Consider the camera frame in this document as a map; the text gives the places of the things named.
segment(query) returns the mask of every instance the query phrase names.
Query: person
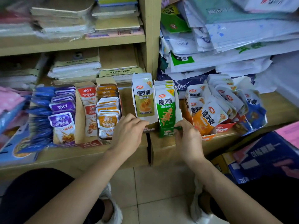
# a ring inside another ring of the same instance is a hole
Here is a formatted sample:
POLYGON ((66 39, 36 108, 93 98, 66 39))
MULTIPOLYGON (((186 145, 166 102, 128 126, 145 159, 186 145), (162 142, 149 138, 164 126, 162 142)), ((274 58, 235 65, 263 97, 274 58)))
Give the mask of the person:
MULTIPOLYGON (((111 196, 109 180, 141 143, 147 121, 132 114, 121 117, 114 130, 111 147, 81 177, 73 179, 51 168, 31 170, 8 187, 0 205, 0 222, 7 224, 120 224, 122 213, 111 196)), ((233 223, 281 223, 264 207, 220 173, 205 157, 202 138, 187 120, 175 125, 176 148, 198 179, 215 199, 227 220, 233 223)), ((191 216, 207 223, 195 196, 191 216)))

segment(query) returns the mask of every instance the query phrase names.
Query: red oval logo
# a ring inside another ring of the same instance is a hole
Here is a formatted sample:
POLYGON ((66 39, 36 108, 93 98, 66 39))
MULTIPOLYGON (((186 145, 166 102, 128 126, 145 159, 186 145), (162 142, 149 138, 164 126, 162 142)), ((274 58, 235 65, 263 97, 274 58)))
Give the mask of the red oval logo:
POLYGON ((232 101, 232 97, 230 95, 226 95, 227 99, 229 99, 230 101, 232 101))
POLYGON ((209 110, 210 110, 210 112, 211 112, 212 114, 215 113, 215 110, 214 110, 211 106, 209 107, 209 110))

